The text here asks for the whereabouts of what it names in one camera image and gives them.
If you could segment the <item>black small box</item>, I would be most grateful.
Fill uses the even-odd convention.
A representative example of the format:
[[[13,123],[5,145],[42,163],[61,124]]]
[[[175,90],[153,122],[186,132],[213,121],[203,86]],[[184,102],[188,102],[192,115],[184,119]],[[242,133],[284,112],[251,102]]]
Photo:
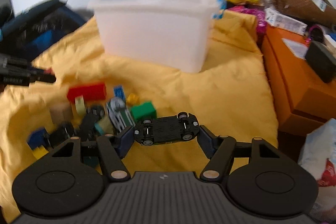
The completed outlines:
[[[311,41],[305,60],[324,83],[335,78],[335,57],[322,43]]]

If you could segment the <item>blue toy brick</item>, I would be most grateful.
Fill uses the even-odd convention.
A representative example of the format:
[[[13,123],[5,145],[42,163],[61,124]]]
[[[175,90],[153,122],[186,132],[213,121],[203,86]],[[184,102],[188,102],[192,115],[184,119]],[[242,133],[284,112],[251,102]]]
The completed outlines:
[[[122,99],[124,102],[126,101],[126,96],[125,96],[122,85],[114,86],[113,93],[115,97]]]

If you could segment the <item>yellow cloth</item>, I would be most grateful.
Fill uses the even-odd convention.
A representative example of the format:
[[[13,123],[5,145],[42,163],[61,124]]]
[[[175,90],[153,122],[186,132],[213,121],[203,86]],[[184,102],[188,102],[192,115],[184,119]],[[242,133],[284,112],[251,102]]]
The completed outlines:
[[[1,207],[5,220],[11,222],[19,215],[11,193],[13,180],[35,162],[27,137],[41,127],[53,129],[49,107],[65,102],[68,89],[75,85],[104,82],[108,98],[113,96],[114,86],[122,85],[126,94],[151,101],[159,116],[185,111],[216,135],[230,135],[238,141],[259,136],[276,145],[278,121],[256,44],[256,26],[255,16],[226,11],[214,22],[199,73],[106,54],[95,19],[50,47],[34,63],[51,67],[57,77],[55,84],[8,86],[1,94]]]

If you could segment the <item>white plastic bin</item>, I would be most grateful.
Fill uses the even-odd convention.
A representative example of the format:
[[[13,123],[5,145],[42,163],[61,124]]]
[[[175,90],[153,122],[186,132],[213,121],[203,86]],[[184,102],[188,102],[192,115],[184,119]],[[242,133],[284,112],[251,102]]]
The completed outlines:
[[[198,73],[226,0],[95,0],[88,6],[106,53]]]

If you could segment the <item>green toy block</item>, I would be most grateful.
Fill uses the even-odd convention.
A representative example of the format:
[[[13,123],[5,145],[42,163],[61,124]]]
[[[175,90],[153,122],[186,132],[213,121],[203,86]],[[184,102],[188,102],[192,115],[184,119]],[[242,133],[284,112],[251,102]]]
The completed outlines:
[[[146,119],[157,118],[157,111],[151,101],[147,101],[140,105],[131,107],[130,113],[135,123],[144,121]]]

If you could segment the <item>red toy block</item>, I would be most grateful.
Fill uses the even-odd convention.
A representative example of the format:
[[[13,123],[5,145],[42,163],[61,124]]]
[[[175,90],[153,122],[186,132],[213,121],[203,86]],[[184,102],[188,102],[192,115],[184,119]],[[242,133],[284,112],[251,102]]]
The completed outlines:
[[[68,101],[74,103],[77,97],[83,97],[85,102],[104,100],[106,98],[106,85],[101,82],[70,87],[67,93]]]

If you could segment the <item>small yellow toy block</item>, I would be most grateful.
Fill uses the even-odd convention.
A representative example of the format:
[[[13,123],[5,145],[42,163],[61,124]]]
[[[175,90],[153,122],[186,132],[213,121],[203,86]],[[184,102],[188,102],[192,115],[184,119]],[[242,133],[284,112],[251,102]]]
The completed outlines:
[[[126,103],[130,106],[139,104],[139,96],[134,93],[130,93],[126,98]]]

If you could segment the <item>black toy car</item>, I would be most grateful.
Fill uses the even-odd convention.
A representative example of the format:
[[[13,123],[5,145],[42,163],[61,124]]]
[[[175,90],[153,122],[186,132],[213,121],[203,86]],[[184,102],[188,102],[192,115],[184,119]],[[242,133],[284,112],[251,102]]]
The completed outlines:
[[[174,116],[146,118],[134,128],[134,140],[141,145],[151,146],[194,139],[199,132],[195,115],[181,112]]]

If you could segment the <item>white green toy truck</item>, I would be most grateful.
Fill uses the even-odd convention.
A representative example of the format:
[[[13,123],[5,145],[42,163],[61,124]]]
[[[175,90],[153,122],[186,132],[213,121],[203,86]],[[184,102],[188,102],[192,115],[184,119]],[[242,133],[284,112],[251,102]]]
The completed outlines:
[[[135,122],[128,110],[125,102],[119,97],[113,97],[106,103],[109,119],[118,132],[129,126],[134,126]]]

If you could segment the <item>small white carton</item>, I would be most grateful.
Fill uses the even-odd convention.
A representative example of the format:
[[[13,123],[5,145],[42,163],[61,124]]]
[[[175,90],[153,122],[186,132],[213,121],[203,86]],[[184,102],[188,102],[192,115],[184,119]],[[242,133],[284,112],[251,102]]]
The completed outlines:
[[[270,7],[265,9],[265,20],[272,27],[281,28],[301,36],[304,35],[307,28],[305,23],[283,15]]]

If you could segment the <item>orange cardboard box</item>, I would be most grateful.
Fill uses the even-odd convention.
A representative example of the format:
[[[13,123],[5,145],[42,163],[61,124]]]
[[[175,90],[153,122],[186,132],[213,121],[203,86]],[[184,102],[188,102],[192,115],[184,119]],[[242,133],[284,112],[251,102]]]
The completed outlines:
[[[304,45],[302,36],[268,26],[262,42],[265,70],[273,94],[278,130],[305,136],[335,118],[335,81],[324,83],[284,39]]]

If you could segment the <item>brown paper bag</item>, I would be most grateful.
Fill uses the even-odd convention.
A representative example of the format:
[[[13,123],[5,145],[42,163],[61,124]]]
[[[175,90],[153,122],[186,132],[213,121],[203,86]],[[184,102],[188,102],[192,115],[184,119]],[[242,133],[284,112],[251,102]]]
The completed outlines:
[[[280,13],[302,20],[318,23],[328,28],[335,26],[335,8],[323,0],[269,0]]]

